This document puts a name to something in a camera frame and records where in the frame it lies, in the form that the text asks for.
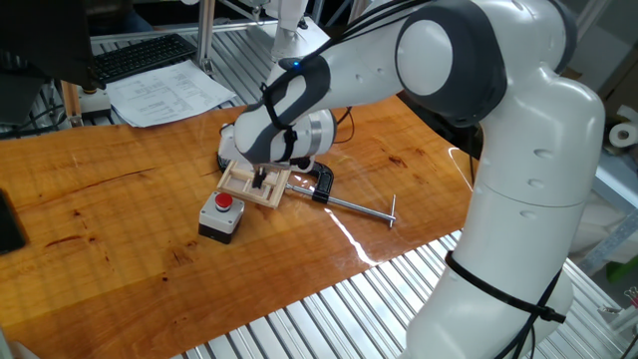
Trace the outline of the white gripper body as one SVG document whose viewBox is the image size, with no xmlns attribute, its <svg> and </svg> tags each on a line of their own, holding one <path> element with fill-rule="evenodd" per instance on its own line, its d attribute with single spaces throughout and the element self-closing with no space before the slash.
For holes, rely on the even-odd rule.
<svg viewBox="0 0 638 359">
<path fill-rule="evenodd" d="M 249 161 L 244 155 L 255 144 L 258 137 L 256 130 L 250 130 L 247 126 L 227 124 L 221 129 L 220 135 L 218 155 L 222 159 L 258 167 L 258 164 Z"/>
</svg>

